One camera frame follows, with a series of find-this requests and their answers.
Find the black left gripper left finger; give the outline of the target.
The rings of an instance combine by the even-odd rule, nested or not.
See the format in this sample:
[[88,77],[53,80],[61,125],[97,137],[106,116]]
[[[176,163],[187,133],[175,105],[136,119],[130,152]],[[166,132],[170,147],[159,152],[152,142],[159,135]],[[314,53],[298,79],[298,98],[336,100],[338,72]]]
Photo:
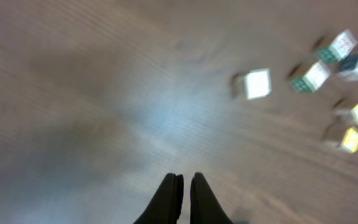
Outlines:
[[184,178],[168,173],[134,224],[176,224],[183,203]]

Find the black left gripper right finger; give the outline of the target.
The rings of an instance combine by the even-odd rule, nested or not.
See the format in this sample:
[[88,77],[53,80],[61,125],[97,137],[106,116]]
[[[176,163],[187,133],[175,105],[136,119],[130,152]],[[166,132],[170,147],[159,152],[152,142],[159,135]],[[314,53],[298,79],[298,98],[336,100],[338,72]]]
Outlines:
[[233,224],[200,172],[196,172],[191,180],[190,200],[191,224]]

